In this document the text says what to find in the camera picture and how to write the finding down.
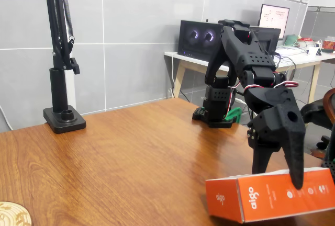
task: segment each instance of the table leg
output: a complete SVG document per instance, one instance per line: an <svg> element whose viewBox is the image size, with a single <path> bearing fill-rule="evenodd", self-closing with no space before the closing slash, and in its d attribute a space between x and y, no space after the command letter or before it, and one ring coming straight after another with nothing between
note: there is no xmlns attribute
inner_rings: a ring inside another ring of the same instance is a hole
<svg viewBox="0 0 335 226"><path fill-rule="evenodd" d="M312 81L310 83L310 89L309 89L309 95L308 95L308 103L312 103L314 101L314 94L315 94L316 84L318 82L320 67L321 67L321 63L313 67Z"/></svg>
<svg viewBox="0 0 335 226"><path fill-rule="evenodd" d="M175 98L178 98L180 87L182 86L183 77L185 73L185 67L182 65L182 62L179 62L177 76L176 76L176 83L174 84L173 88L173 95Z"/></svg>

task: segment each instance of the desk lamp arm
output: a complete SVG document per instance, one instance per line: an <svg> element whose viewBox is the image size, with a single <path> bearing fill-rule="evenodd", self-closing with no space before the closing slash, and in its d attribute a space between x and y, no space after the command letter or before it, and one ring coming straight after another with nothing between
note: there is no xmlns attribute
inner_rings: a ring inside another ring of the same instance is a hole
<svg viewBox="0 0 335 226"><path fill-rule="evenodd" d="M75 58L70 58L74 44L68 0L47 0L53 47L53 68L50 71L52 108L43 110L43 116L55 133L64 133L86 127L86 121L68 105L64 70L79 74Z"/></svg>

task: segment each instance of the spring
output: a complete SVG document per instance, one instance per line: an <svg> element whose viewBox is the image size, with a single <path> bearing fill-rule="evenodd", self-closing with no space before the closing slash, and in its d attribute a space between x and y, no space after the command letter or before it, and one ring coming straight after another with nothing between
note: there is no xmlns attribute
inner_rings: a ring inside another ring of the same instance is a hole
<svg viewBox="0 0 335 226"><path fill-rule="evenodd" d="M57 14L57 5L56 5L56 0L53 0L53 5L54 5L54 13L56 16L56 25L57 25L57 32L58 32L58 37L61 35L61 32L59 30L59 23L58 23L58 14Z"/></svg>
<svg viewBox="0 0 335 226"><path fill-rule="evenodd" d="M66 27L68 29L69 37L73 37L73 29L72 29L72 22L71 22L71 15L69 9L69 0L63 0L64 11L65 11L65 20L66 20Z"/></svg>

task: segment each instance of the woven coaster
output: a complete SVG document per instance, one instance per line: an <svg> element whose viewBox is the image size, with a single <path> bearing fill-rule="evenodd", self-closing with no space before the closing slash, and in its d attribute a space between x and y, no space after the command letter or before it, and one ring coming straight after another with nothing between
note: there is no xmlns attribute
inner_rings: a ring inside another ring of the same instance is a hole
<svg viewBox="0 0 335 226"><path fill-rule="evenodd" d="M30 214L19 204L0 201L0 226L31 226Z"/></svg>

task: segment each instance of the aigo logo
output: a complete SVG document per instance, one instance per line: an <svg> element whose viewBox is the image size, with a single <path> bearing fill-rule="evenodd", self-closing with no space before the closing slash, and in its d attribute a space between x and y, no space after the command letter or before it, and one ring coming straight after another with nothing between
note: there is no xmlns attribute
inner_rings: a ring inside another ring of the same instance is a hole
<svg viewBox="0 0 335 226"><path fill-rule="evenodd" d="M253 188L250 187L249 188L249 197L250 197L250 204L251 204L251 208L252 209L256 209L257 208L257 204L256 204L256 200L257 200L257 196L259 196L260 194L258 194L257 192L253 192Z"/></svg>
<svg viewBox="0 0 335 226"><path fill-rule="evenodd" d="M220 202L222 202L222 206L224 205L224 200L225 200L225 196L217 194L216 195L216 199Z"/></svg>

